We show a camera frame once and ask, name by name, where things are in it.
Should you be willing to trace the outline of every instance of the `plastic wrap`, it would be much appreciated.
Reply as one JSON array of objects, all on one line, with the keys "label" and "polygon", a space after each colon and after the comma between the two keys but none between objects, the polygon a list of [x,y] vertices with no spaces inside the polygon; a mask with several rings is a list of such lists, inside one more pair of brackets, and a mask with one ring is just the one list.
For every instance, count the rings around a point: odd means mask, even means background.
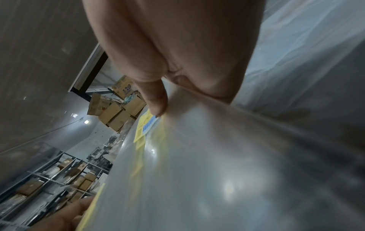
[{"label": "plastic wrap", "polygon": [[363,0],[287,1],[263,21],[233,104],[365,149],[364,22]]},{"label": "plastic wrap", "polygon": [[363,230],[361,153],[165,87],[167,111],[141,148],[134,124],[85,230]]}]

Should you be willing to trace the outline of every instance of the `hand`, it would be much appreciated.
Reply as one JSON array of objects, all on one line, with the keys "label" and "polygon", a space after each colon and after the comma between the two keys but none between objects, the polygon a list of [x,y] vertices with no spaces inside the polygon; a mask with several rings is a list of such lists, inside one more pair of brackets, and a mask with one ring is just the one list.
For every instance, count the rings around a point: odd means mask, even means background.
[{"label": "hand", "polygon": [[264,0],[83,0],[109,58],[154,115],[171,81],[230,103],[254,50]]},{"label": "hand", "polygon": [[75,201],[52,216],[33,225],[28,231],[71,231],[75,230],[81,221],[82,214],[90,206],[94,197]]}]

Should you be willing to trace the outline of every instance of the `metal shelving rack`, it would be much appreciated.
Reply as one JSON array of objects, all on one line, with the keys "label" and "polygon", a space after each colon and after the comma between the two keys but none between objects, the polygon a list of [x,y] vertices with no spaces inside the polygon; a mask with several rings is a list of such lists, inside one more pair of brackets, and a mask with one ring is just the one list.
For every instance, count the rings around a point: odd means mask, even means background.
[{"label": "metal shelving rack", "polygon": [[[41,173],[43,171],[50,169],[51,167],[58,166],[60,163],[62,163],[67,158],[71,158],[72,161],[67,166],[65,166],[60,172],[58,172],[51,178],[41,175]],[[63,179],[63,177],[66,176],[66,174],[70,168],[78,167],[81,163],[85,163],[86,165],[79,173],[77,173],[71,180],[69,180],[67,182],[61,181],[61,179]],[[93,166],[93,167],[99,168],[99,171],[96,172],[96,176],[97,176],[96,180],[99,179],[99,177],[102,173],[107,173],[107,174],[109,173],[109,169],[105,169],[100,166],[91,164],[91,163],[85,161],[84,159],[79,159],[75,156],[72,156],[72,155],[62,152],[62,151],[60,151],[57,156],[55,156],[53,159],[49,160],[44,165],[38,167],[37,169],[35,169],[33,171],[27,171],[27,174],[25,175],[24,178],[17,181],[16,183],[14,183],[11,187],[9,187],[8,189],[6,189],[5,191],[3,191],[0,194],[0,203],[3,203],[7,199],[9,199],[13,195],[15,195],[16,190],[20,186],[22,186],[24,183],[28,182],[31,178],[38,178],[38,179],[44,181],[44,184],[42,186],[40,186],[36,191],[34,191],[31,195],[27,196],[24,201],[20,202],[19,204],[17,204],[13,208],[11,208],[11,210],[8,211],[5,215],[0,217],[0,230],[10,230],[10,229],[7,229],[9,227],[17,228],[17,229],[18,228],[20,228],[20,229],[29,228],[27,226],[28,225],[27,223],[24,224],[28,219],[25,219],[25,221],[19,221],[19,220],[21,220],[21,219],[19,219],[19,217],[21,217],[23,213],[25,213],[24,216],[26,216],[27,215],[26,213],[31,212],[32,209],[34,211],[34,208],[31,208],[31,207],[32,207],[32,204],[33,204],[33,207],[35,207],[35,208],[37,207],[37,205],[35,203],[37,198],[42,197],[42,195],[47,194],[47,195],[50,195],[51,197],[54,197],[49,203],[54,203],[55,201],[57,201],[57,198],[60,195],[65,196],[67,194],[67,192],[65,190],[61,191],[61,193],[54,193],[54,191],[56,191],[60,187],[71,185],[79,176],[86,174],[88,172],[87,171],[88,166]],[[93,186],[93,184],[91,184],[86,191],[82,191],[80,189],[74,189],[74,193],[76,193],[77,191],[82,192],[83,195],[81,198],[83,198],[85,196],[91,196],[91,195],[93,195],[93,193],[89,192],[89,190],[92,186]]]}]

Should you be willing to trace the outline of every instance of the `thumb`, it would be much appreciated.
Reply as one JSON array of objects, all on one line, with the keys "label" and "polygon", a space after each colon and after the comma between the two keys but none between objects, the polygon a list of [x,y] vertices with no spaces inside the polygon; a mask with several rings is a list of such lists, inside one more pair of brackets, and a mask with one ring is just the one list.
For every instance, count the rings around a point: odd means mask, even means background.
[{"label": "thumb", "polygon": [[167,107],[167,94],[162,80],[141,82],[133,80],[146,101],[152,115],[160,116]]}]

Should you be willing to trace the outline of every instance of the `clear plastic film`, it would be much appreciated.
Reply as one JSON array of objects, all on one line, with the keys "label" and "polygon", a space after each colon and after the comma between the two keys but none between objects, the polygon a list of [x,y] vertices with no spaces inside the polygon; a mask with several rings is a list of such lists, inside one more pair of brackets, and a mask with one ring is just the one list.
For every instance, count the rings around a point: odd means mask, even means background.
[{"label": "clear plastic film", "polygon": [[361,153],[164,83],[169,107],[126,137],[85,226],[363,230]]},{"label": "clear plastic film", "polygon": [[265,16],[233,104],[365,150],[365,1],[269,0]]}]

